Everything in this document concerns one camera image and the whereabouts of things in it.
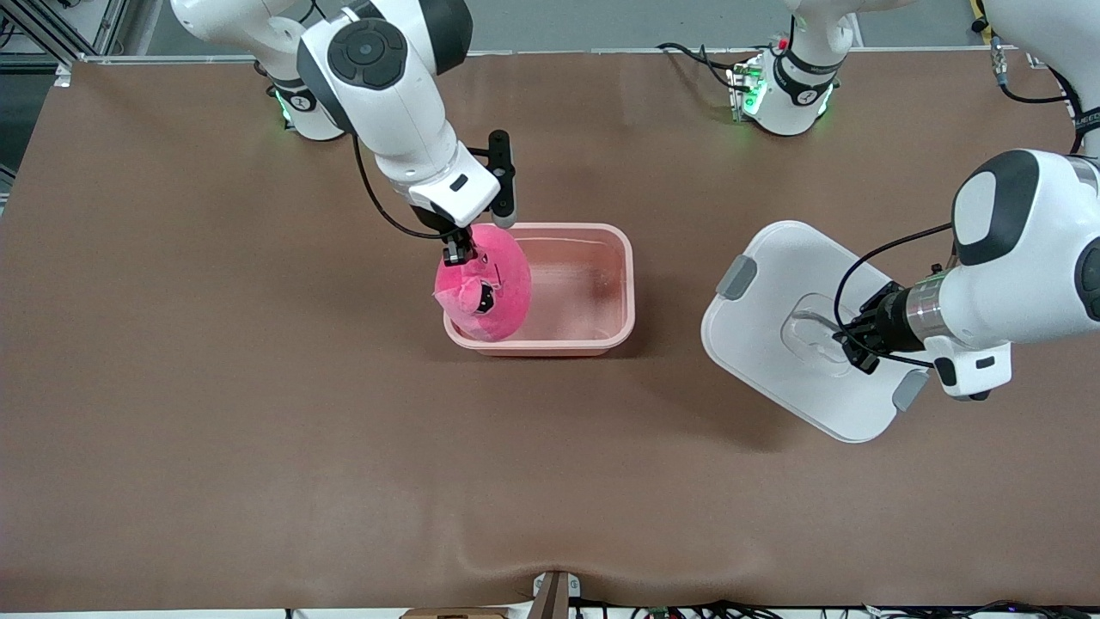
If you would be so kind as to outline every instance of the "pink plush toy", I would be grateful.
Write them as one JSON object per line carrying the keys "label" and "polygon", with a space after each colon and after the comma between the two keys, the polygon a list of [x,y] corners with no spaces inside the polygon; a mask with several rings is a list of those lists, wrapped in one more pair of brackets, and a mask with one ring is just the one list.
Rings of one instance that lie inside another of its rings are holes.
{"label": "pink plush toy", "polygon": [[477,257],[458,266],[442,259],[433,296],[468,336],[499,342],[524,324],[531,306],[531,266],[507,230],[490,223],[471,226]]}

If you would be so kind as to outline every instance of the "pink plastic bin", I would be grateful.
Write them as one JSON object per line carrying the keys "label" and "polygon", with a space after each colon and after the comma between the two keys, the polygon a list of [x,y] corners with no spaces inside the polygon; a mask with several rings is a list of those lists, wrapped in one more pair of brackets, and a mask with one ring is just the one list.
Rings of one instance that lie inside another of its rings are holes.
{"label": "pink plastic bin", "polygon": [[595,357],[634,330],[634,250],[606,223],[516,223],[531,264],[527,321],[502,342],[466,338],[443,317],[447,335],[491,357]]}

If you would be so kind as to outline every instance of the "plush toy eye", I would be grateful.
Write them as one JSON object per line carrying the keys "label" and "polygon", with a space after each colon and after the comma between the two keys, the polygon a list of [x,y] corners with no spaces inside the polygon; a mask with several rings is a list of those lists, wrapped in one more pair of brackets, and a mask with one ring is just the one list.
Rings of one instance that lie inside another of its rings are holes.
{"label": "plush toy eye", "polygon": [[475,309],[474,313],[475,314],[487,313],[490,309],[493,308],[494,302],[495,300],[493,298],[493,286],[491,286],[487,281],[482,281],[482,299],[481,302],[477,303],[477,309]]}

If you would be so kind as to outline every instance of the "green led light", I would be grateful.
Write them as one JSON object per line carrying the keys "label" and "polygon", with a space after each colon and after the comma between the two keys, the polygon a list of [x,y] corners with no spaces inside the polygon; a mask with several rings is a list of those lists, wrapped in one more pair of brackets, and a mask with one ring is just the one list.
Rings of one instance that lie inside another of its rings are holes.
{"label": "green led light", "polygon": [[828,90],[825,90],[825,93],[822,95],[822,106],[817,108],[817,115],[825,113],[825,110],[828,109],[828,97],[832,93],[833,93],[833,87],[829,86]]}
{"label": "green led light", "polygon": [[283,95],[280,95],[278,90],[275,91],[275,100],[278,101],[278,107],[283,108],[283,118],[285,118],[287,122],[292,122],[290,111],[286,109],[286,101],[283,100]]}
{"label": "green led light", "polygon": [[745,113],[756,113],[760,110],[760,101],[763,100],[765,92],[768,91],[768,81],[760,79],[752,87],[752,90],[745,95]]}

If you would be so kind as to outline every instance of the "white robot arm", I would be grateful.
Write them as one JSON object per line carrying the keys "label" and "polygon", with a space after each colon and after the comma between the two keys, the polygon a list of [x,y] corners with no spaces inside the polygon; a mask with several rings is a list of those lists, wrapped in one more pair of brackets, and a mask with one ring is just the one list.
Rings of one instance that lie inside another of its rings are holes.
{"label": "white robot arm", "polygon": [[[360,0],[301,38],[298,69],[338,126],[358,135],[418,218],[461,232],[487,208],[515,221],[508,159],[490,172],[447,121],[433,75],[464,58],[473,24],[462,0]],[[493,142],[507,134],[494,132]],[[502,198],[503,181],[509,185]],[[468,257],[468,234],[444,239],[448,263]]]}
{"label": "white robot arm", "polygon": [[1068,87],[1084,152],[1100,156],[1100,2],[1096,0],[986,0],[993,31],[1056,71]]}
{"label": "white robot arm", "polygon": [[735,84],[748,91],[741,111],[779,135],[810,129],[825,112],[837,70],[855,41],[854,13],[884,11],[916,0],[783,0],[793,14],[782,49],[768,48],[743,65]]}
{"label": "white robot arm", "polygon": [[294,0],[172,0],[179,23],[208,43],[240,47],[260,62],[275,85],[290,122],[302,136],[331,140],[343,134],[298,77],[300,23],[276,16]]}
{"label": "white robot arm", "polygon": [[870,374],[876,354],[928,351],[948,395],[983,399],[1012,378],[1011,345],[1100,331],[1100,3],[986,0],[998,34],[1036,53],[1070,95],[1085,156],[1002,153],[963,184],[958,265],[891,283],[838,334]]}

